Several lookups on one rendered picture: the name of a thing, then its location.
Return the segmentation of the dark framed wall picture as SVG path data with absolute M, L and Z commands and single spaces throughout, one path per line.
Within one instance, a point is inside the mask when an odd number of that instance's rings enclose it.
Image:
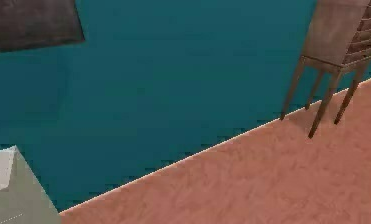
M 0 53 L 84 41 L 75 0 L 0 0 Z

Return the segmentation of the brown chest of drawers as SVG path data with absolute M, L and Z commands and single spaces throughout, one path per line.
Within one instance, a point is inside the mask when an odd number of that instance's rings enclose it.
M 352 83 L 334 120 L 339 123 L 371 62 L 371 0 L 317 0 L 307 36 L 287 92 L 281 118 L 288 112 L 305 67 L 318 70 L 316 90 L 324 74 L 331 80 L 312 123 L 313 137 L 341 78 L 352 72 Z

